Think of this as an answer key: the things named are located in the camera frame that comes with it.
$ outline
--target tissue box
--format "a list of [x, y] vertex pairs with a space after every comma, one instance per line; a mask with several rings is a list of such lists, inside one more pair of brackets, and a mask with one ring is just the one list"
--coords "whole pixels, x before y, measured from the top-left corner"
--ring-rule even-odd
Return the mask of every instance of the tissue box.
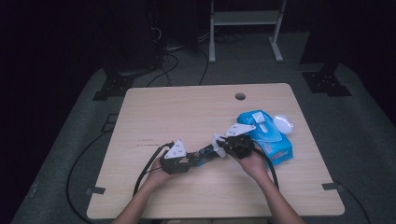
[[279, 132], [272, 118], [264, 111], [254, 110], [242, 113], [237, 122], [256, 126], [255, 130], [246, 134], [260, 145], [273, 165], [293, 158], [292, 145], [288, 137]]

